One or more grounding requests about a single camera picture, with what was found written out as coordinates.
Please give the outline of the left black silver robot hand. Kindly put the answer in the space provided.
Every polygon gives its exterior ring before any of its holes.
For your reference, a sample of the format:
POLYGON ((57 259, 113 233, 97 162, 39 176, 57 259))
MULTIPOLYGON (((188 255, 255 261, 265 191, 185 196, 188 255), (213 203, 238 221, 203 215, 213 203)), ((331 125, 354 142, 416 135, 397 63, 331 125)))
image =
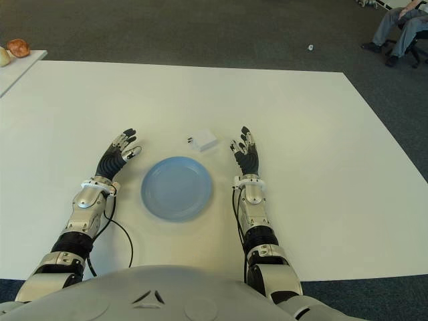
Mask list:
POLYGON ((112 181, 126 163, 141 153, 141 146, 126 149, 135 140, 136 131, 133 128, 119 134, 99 160, 95 175, 112 181))

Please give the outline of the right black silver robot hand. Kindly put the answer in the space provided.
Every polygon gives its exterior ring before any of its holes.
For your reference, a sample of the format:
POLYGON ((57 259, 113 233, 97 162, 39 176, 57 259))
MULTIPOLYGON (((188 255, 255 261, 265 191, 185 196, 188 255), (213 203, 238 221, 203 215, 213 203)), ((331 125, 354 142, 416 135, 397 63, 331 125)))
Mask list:
POLYGON ((241 128, 241 142, 232 140, 230 149, 243 175, 259 175, 259 157, 253 135, 249 128, 241 128))

